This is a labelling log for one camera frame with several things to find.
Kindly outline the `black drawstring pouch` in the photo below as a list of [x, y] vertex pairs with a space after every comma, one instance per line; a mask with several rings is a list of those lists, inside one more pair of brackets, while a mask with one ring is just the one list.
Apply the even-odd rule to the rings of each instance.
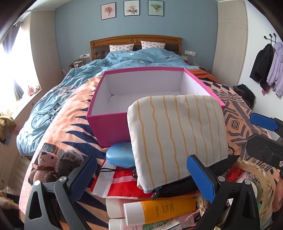
[[[209, 169], [216, 176], [220, 176], [224, 174], [237, 161], [238, 158], [239, 155], [229, 155], [226, 159], [209, 166]], [[194, 180], [191, 176], [188, 176], [173, 183], [163, 185], [159, 189], [155, 189], [152, 192], [151, 199], [182, 196], [197, 190], [198, 187]]]

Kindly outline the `yellow striped fabric pouch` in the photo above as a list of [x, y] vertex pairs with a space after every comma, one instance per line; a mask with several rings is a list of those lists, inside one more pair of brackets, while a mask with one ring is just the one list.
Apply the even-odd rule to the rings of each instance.
[[223, 111], [212, 96], [147, 96], [128, 107], [127, 122], [137, 185], [145, 193], [188, 177], [190, 155], [204, 166], [228, 156]]

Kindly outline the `blue glasses case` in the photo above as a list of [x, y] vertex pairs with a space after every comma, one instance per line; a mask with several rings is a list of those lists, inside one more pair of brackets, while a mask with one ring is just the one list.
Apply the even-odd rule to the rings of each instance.
[[135, 162], [131, 143], [122, 142], [109, 147], [106, 151], [106, 160], [114, 166], [122, 168], [134, 167]]

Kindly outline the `woven plaid headband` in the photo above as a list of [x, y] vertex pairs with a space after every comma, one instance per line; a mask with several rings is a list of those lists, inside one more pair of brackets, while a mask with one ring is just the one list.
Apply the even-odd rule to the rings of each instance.
[[266, 212], [269, 209], [271, 198], [272, 198], [272, 184], [271, 180], [267, 176], [267, 173], [260, 168], [258, 165], [248, 162], [245, 160], [237, 160], [234, 164], [234, 167], [240, 168], [252, 175], [254, 175], [259, 181], [262, 188], [262, 197], [261, 197], [261, 207], [259, 209], [259, 218], [262, 219]]

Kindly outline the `pink knitted teddy bear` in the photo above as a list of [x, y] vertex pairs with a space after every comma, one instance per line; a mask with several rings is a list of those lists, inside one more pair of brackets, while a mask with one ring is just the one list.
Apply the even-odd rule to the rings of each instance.
[[33, 169], [29, 175], [29, 179], [34, 181], [40, 180], [46, 183], [46, 175], [55, 170], [58, 156], [54, 153], [43, 151], [39, 154], [37, 164], [32, 164]]

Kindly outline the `purple hanging hoodie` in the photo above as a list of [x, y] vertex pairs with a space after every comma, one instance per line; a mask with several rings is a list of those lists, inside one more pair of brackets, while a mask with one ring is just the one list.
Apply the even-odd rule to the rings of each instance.
[[273, 87], [273, 91], [275, 91], [276, 95], [281, 98], [282, 97], [282, 69], [283, 69], [283, 49], [282, 43], [277, 42], [274, 45], [274, 56], [272, 65], [267, 77], [266, 82], [269, 86]]

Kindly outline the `black clothes pile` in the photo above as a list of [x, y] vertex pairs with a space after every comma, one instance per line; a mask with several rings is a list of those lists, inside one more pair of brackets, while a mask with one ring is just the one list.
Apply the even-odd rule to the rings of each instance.
[[233, 86], [233, 90], [244, 100], [250, 109], [253, 109], [256, 97], [246, 85], [240, 84]]

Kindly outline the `brown knitted plush toy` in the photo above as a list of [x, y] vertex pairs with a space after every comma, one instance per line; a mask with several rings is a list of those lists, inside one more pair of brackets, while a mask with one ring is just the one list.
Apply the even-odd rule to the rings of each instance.
[[57, 156], [59, 160], [55, 165], [54, 171], [45, 176], [47, 183], [55, 182], [62, 176], [69, 176], [69, 174], [84, 161], [84, 158], [80, 153], [71, 149], [60, 149], [57, 152]]

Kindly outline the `black hanging jacket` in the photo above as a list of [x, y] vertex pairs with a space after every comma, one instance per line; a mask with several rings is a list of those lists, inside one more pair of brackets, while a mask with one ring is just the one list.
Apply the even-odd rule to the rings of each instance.
[[267, 44], [264, 49], [257, 54], [251, 70], [250, 78], [259, 83], [263, 90], [268, 88], [266, 80], [272, 65], [273, 56], [273, 46]]

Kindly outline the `white pink tube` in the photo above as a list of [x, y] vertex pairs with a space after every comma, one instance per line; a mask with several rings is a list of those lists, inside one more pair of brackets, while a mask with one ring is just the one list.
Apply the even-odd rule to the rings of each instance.
[[112, 219], [120, 219], [124, 218], [124, 207], [123, 205], [126, 203], [132, 203], [134, 200], [131, 199], [119, 199], [119, 198], [107, 198], [106, 199], [106, 209], [109, 218]]

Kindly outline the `red plastic bag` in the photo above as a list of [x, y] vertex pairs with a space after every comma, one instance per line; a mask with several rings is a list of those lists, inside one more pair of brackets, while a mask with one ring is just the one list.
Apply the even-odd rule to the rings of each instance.
[[132, 169], [126, 169], [109, 164], [105, 160], [102, 164], [107, 168], [99, 172], [90, 188], [91, 194], [100, 198], [121, 198], [144, 200], [150, 199], [152, 193], [146, 194], [137, 186], [137, 179], [132, 176]]

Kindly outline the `orange cream tube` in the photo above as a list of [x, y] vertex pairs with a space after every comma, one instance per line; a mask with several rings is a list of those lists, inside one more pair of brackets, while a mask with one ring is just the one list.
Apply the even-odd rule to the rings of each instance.
[[126, 224], [143, 225], [173, 219], [196, 210], [196, 198], [144, 200], [123, 205]]

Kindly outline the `orange garment on bed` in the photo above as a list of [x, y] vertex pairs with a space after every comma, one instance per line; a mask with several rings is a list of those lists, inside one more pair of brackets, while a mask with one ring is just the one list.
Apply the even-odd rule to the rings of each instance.
[[220, 83], [217, 78], [215, 78], [212, 74], [201, 70], [201, 69], [188, 69], [189, 72], [191, 72], [194, 76], [196, 76], [200, 80], [207, 80], [215, 83]]

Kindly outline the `blue floral duvet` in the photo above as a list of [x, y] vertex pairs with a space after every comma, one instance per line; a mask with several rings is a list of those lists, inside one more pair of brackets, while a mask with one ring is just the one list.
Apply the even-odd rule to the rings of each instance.
[[102, 75], [108, 70], [135, 67], [178, 67], [196, 70], [181, 56], [162, 48], [148, 48], [138, 51], [113, 51], [103, 59], [73, 68], [63, 81], [49, 90], [33, 107], [28, 120], [20, 130], [16, 145], [22, 156], [33, 156], [47, 128], [66, 100], [89, 79]]

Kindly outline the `yellow garment by window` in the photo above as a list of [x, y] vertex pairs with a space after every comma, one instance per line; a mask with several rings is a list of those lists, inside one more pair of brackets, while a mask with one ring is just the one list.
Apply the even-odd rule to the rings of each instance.
[[5, 143], [7, 138], [7, 132], [12, 132], [16, 128], [17, 124], [11, 116], [0, 116], [0, 139], [1, 143]]

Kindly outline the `pink cardboard box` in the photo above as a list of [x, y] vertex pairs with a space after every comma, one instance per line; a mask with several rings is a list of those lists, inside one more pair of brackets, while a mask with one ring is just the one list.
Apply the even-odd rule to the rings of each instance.
[[128, 107], [157, 95], [217, 96], [193, 73], [175, 67], [138, 67], [105, 71], [87, 111], [87, 121], [100, 147], [129, 142]]

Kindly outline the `right patterned pillow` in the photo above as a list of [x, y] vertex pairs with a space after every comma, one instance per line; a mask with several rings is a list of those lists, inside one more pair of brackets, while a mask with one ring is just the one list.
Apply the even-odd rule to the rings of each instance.
[[162, 49], [164, 49], [165, 46], [166, 46], [166, 43], [141, 41], [141, 48], [142, 49], [148, 49], [148, 48], [162, 48]]

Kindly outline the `patterned pillow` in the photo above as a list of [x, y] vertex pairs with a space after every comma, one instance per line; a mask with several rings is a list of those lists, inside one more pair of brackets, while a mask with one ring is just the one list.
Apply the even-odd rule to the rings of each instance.
[[109, 51], [133, 51], [134, 44], [123, 44], [123, 45], [110, 45]]
[[141, 48], [142, 49], [148, 49], [148, 48], [162, 48], [162, 49], [164, 49], [165, 46], [166, 46], [166, 43], [141, 41]]

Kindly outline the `right framed plant picture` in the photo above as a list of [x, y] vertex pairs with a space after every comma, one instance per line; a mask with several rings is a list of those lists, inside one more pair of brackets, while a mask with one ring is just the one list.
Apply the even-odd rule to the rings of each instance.
[[164, 16], [164, 2], [148, 0], [149, 16]]

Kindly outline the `wooden headboard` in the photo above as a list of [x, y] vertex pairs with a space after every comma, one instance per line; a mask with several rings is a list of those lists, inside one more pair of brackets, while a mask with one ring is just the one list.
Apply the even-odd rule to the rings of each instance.
[[93, 61], [96, 59], [105, 58], [110, 52], [110, 45], [134, 44], [133, 50], [140, 50], [142, 48], [141, 41], [165, 43], [166, 50], [174, 52], [180, 56], [182, 55], [182, 38], [180, 37], [153, 34], [135, 34], [114, 36], [91, 41], [91, 60]]

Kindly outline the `left patterned pillow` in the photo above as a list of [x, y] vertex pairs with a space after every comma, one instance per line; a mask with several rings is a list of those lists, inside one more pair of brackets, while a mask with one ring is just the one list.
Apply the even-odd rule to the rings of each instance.
[[123, 45], [110, 45], [109, 51], [133, 51], [134, 44], [123, 44]]

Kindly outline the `purple window curtain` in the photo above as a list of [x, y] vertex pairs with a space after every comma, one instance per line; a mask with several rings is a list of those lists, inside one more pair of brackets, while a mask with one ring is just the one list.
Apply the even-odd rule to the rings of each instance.
[[[6, 37], [4, 38], [2, 45], [3, 45], [3, 49], [5, 51], [6, 54], [9, 54], [14, 46], [19, 28], [21, 27], [22, 21], [18, 21], [16, 22], [8, 31]], [[15, 95], [15, 99], [16, 101], [19, 101], [22, 99], [22, 96], [24, 94], [21, 86], [16, 82], [16, 80], [13, 80], [12, 83], [13, 86], [13, 91], [14, 91], [14, 95]]]

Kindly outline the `middle framed flower picture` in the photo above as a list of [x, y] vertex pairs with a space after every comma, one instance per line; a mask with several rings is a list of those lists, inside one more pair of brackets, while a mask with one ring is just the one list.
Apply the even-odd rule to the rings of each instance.
[[140, 14], [140, 1], [124, 1], [124, 16], [136, 16]]

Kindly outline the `framed flower picture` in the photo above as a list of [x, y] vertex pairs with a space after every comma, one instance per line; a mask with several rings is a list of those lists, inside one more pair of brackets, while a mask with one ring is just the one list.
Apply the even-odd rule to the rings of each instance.
[[116, 18], [116, 3], [101, 5], [101, 20]]
[[140, 14], [140, 1], [124, 1], [124, 16], [136, 16]]

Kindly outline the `left framed flower picture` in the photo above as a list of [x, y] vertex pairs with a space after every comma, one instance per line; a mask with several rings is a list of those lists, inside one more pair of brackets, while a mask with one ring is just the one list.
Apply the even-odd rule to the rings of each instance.
[[101, 5], [101, 20], [116, 18], [116, 3]]

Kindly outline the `wall coat hook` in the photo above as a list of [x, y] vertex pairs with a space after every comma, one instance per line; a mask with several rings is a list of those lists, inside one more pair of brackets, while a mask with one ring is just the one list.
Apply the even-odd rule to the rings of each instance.
[[265, 40], [269, 40], [271, 44], [276, 43], [276, 34], [269, 34], [269, 37], [263, 36]]

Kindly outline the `white wall socket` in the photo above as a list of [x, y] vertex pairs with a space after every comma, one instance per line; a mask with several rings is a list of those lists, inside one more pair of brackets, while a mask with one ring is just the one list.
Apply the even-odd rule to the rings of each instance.
[[185, 54], [185, 55], [189, 55], [189, 56], [195, 56], [195, 55], [196, 55], [195, 52], [193, 52], [193, 51], [187, 51], [187, 50], [184, 51], [184, 54]]

